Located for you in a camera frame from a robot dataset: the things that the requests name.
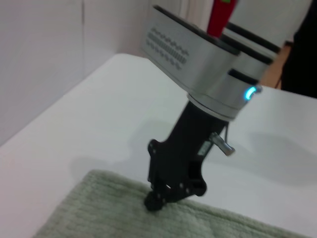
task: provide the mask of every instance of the green towel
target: green towel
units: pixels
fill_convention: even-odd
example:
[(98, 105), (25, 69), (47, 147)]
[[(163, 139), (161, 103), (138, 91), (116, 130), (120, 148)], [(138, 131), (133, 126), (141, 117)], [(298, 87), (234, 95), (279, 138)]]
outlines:
[(35, 238), (303, 237), (189, 200), (151, 213), (143, 205), (148, 191), (142, 183), (110, 172), (91, 171)]

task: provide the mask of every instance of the metal lever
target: metal lever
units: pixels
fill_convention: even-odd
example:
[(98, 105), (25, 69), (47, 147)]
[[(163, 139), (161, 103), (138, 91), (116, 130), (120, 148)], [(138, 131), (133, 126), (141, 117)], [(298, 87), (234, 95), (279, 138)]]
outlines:
[(219, 149), (226, 155), (230, 156), (232, 155), (236, 150), (228, 145), (216, 132), (213, 132), (210, 135), (210, 141), (214, 143), (216, 146), (219, 147)]

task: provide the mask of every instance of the white table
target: white table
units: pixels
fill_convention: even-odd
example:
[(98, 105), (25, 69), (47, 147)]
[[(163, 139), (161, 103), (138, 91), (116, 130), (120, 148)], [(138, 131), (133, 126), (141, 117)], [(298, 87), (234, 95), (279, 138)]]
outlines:
[[(91, 169), (147, 182), (186, 93), (150, 61), (116, 55), (0, 148), (0, 234), (31, 237)], [(214, 147), (199, 202), (317, 237), (317, 101), (264, 88)]]

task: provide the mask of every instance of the white wall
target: white wall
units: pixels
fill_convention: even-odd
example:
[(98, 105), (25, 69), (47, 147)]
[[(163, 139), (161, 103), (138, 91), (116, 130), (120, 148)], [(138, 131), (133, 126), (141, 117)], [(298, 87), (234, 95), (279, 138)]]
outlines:
[(297, 30), (311, 0), (240, 0), (230, 21), (282, 46)]
[(85, 0), (85, 75), (116, 53), (139, 55), (149, 0)]
[(0, 0), (0, 145), (83, 78), (81, 0)]

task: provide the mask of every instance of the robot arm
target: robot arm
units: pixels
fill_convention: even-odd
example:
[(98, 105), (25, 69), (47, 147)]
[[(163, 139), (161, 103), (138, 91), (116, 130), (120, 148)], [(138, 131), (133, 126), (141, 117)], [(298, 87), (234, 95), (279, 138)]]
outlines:
[(236, 39), (213, 38), (159, 6), (154, 6), (142, 50), (178, 86), (189, 102), (168, 139), (151, 140), (145, 199), (150, 211), (207, 190), (202, 163), (213, 145), (227, 156), (234, 149), (219, 135), (260, 92), (259, 80), (272, 62)]

